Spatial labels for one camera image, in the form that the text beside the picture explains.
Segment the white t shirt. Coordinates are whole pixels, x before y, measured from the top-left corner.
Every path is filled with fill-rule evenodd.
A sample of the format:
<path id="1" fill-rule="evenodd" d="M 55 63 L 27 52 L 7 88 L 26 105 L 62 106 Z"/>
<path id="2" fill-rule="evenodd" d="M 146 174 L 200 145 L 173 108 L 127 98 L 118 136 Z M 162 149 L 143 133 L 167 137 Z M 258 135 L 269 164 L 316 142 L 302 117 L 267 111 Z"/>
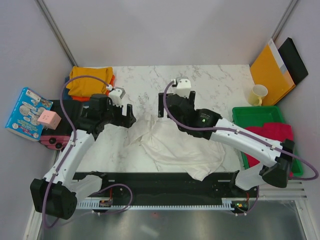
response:
<path id="1" fill-rule="evenodd" d="M 215 172 L 226 155 L 222 144 L 189 135 L 180 131 L 172 120 L 149 113 L 128 129 L 125 145 L 135 143 L 156 164 L 179 167 L 198 181 Z"/>

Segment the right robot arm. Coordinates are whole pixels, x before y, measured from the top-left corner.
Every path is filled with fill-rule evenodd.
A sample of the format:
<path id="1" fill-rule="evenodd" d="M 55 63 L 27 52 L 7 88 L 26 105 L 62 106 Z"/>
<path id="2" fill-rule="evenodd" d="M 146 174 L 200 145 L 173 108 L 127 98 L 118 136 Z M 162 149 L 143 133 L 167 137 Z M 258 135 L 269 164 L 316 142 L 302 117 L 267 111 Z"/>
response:
<path id="1" fill-rule="evenodd" d="M 209 109 L 195 109 L 195 92 L 188 98 L 174 93 L 158 95 L 158 116 L 167 114 L 181 132 L 231 146 L 258 160 L 258 164 L 233 174 L 229 191 L 242 196 L 252 187 L 269 184 L 286 188 L 293 165 L 294 141 L 278 141 L 260 136 L 230 122 Z"/>

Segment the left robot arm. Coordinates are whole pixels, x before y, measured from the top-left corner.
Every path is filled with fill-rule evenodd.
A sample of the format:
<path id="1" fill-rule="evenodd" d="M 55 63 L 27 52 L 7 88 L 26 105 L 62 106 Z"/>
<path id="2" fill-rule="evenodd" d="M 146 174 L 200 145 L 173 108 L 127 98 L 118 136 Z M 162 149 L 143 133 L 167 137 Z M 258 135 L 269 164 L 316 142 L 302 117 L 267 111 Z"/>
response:
<path id="1" fill-rule="evenodd" d="M 68 220 L 77 204 L 91 195 L 106 196 L 110 185 L 101 172 L 92 172 L 78 182 L 73 177 L 84 155 L 104 130 L 105 125 L 130 128 L 136 118 L 133 106 L 126 105 L 123 114 L 121 97 L 94 94 L 84 108 L 61 156 L 43 178 L 35 178 L 30 192 L 35 211 L 58 219 Z"/>

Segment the mustard yellow folded shirt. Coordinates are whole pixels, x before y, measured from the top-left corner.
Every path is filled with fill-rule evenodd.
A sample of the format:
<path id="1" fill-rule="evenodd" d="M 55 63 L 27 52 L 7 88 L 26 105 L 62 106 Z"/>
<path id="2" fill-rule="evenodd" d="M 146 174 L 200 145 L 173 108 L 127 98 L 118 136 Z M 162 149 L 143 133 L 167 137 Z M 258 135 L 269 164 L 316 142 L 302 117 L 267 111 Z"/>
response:
<path id="1" fill-rule="evenodd" d="M 92 76 L 103 80 L 108 85 L 113 85 L 112 79 L 114 71 L 112 67 L 104 68 L 89 68 L 89 67 L 77 67 L 74 66 L 69 74 L 69 78 L 73 79 L 79 76 Z M 70 82 L 66 89 L 68 89 L 68 95 L 71 97 L 85 97 L 89 98 L 93 94 L 106 94 L 107 87 L 101 81 L 90 78 L 81 77 Z"/>

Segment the blue folded shirt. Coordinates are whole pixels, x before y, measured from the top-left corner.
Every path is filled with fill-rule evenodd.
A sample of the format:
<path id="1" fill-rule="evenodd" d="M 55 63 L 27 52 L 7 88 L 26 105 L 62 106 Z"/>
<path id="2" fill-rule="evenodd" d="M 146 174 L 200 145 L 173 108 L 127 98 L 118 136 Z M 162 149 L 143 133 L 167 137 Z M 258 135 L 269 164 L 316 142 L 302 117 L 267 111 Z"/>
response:
<path id="1" fill-rule="evenodd" d="M 63 88 L 63 93 L 62 93 L 62 99 L 63 100 L 73 100 L 73 98 L 69 95 L 69 89 L 66 87 L 66 83 L 70 80 L 70 77 L 69 76 L 66 76 L 64 78 L 64 88 Z"/>

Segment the green plastic tray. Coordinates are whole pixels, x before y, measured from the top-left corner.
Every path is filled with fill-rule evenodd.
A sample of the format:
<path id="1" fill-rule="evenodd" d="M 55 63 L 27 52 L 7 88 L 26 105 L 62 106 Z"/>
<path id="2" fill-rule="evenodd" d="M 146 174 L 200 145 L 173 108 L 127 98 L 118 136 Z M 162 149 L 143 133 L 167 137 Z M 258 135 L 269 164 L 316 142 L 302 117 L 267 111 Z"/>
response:
<path id="1" fill-rule="evenodd" d="M 266 122 L 286 124 L 284 117 L 277 106 L 247 106 L 232 109 L 233 122 L 246 129 L 249 126 L 261 126 Z"/>

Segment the pink cube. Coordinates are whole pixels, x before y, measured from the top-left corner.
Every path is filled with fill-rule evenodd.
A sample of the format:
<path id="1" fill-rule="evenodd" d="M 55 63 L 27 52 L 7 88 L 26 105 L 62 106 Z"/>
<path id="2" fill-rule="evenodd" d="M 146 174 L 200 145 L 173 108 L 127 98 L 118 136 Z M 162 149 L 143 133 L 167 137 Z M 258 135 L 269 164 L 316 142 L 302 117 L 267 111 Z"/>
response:
<path id="1" fill-rule="evenodd" d="M 47 129 L 55 130 L 61 122 L 61 117 L 54 111 L 44 110 L 37 122 Z"/>

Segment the yellow mug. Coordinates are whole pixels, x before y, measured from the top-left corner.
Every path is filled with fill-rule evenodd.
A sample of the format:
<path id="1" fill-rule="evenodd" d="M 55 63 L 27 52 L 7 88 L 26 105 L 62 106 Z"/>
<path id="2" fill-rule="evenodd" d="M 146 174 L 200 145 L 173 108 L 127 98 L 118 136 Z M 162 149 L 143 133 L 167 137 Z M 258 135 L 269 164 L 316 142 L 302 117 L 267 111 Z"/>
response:
<path id="1" fill-rule="evenodd" d="M 253 86 L 249 97 L 248 103 L 254 107 L 262 106 L 263 99 L 268 95 L 268 89 L 261 84 Z"/>

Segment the orange envelope folder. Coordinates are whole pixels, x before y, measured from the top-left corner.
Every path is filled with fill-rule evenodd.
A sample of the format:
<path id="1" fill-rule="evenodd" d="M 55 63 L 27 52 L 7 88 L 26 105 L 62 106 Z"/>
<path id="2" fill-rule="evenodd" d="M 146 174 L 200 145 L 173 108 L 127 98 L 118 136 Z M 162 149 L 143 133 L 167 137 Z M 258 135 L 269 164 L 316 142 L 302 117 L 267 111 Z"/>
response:
<path id="1" fill-rule="evenodd" d="M 274 41 L 270 39 L 250 67 L 255 85 L 268 90 L 263 106 L 273 106 L 296 87 Z"/>

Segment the blue printed box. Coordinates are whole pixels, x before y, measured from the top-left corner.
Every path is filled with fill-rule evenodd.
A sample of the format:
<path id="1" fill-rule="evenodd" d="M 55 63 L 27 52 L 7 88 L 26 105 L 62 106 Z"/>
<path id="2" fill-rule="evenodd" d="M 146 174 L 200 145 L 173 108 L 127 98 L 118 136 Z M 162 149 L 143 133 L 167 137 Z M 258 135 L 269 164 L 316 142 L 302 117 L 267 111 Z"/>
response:
<path id="1" fill-rule="evenodd" d="M 50 110 L 52 105 L 52 101 L 43 98 L 29 87 L 23 88 L 5 129 L 30 141 L 38 142 L 44 129 L 38 119 L 43 111 Z"/>

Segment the magenta t shirt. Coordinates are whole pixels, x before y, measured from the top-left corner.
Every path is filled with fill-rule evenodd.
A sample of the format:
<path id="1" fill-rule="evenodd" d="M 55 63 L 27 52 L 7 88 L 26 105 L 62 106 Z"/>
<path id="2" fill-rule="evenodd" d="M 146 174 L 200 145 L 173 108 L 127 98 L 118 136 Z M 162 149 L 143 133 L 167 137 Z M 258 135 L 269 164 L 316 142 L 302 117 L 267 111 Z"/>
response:
<path id="1" fill-rule="evenodd" d="M 267 139 L 277 140 L 280 142 L 283 142 L 286 139 L 291 141 L 294 140 L 292 127 L 281 122 L 265 122 L 261 126 L 252 125 L 245 129 Z"/>

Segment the black flat box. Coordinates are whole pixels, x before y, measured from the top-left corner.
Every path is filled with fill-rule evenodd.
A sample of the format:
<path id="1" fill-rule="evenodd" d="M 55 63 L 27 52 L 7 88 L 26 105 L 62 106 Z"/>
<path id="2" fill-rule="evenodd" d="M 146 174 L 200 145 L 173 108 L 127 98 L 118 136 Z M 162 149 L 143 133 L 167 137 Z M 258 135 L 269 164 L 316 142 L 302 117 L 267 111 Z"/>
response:
<path id="1" fill-rule="evenodd" d="M 309 75 L 309 73 L 293 39 L 288 37 L 279 47 L 278 52 L 294 84 L 300 84 Z"/>

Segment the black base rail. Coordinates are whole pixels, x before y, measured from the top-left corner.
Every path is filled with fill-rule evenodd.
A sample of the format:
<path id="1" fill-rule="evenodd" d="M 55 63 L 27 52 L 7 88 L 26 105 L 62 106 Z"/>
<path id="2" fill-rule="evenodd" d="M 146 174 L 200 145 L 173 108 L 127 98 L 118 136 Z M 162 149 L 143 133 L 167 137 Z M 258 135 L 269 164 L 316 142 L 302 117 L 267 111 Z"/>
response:
<path id="1" fill-rule="evenodd" d="M 204 180 L 182 172 L 98 172 L 102 187 L 116 184 L 97 197 L 111 197 L 119 205 L 220 204 L 223 199 L 255 198 L 258 188 L 242 190 L 233 172 L 211 173 Z"/>

